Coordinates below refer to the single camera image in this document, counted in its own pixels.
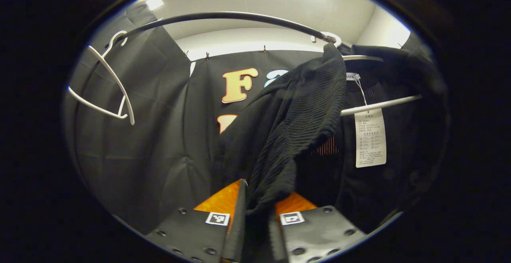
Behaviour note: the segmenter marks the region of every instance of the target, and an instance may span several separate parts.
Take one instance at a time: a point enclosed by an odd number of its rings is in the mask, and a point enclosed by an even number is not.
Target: orange letter
[[[252,88],[252,79],[243,75],[256,77],[258,74],[257,70],[254,68],[226,72],[223,74],[222,77],[225,79],[225,96],[222,98],[222,102],[234,103],[247,98],[247,94],[241,92],[241,87],[244,87],[245,90],[250,90]]]
[[[235,114],[220,115],[217,118],[217,121],[220,124],[220,133],[222,133],[236,119],[236,117],[238,116]]]

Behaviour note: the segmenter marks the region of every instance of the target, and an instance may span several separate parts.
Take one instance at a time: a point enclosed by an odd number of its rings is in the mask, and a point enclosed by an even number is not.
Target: ceiling
[[[373,16],[375,4],[370,0],[162,0],[154,10],[157,18],[194,12],[236,11],[277,16],[332,32],[343,42],[355,43]],[[232,28],[276,27],[245,20],[196,20],[164,26],[175,40]]]

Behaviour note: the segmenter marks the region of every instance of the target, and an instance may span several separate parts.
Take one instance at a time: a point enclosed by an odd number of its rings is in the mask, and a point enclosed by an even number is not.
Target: clothing tag
[[[355,114],[356,167],[387,163],[387,141],[382,109]]]
[[[356,81],[357,79],[360,79],[360,76],[357,73],[346,72],[346,80],[347,81]]]

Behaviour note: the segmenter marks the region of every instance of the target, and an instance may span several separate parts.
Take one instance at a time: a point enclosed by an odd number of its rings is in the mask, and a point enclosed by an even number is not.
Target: tag string
[[[355,82],[358,85],[358,87],[360,88],[360,91],[362,92],[362,96],[364,97],[365,105],[367,105],[367,101],[365,101],[365,94],[364,94],[364,91],[362,89],[362,84],[360,83],[360,76],[358,74],[355,74]]]

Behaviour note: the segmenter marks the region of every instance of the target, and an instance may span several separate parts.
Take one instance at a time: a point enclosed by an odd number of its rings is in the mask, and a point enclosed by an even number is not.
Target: white wall
[[[263,50],[304,50],[323,52],[326,42],[312,43],[311,36],[284,28],[236,28],[195,34],[176,40],[191,61],[221,54]]]
[[[392,14],[376,6],[369,24],[356,41],[356,44],[401,48],[409,36],[410,30],[406,26]]]

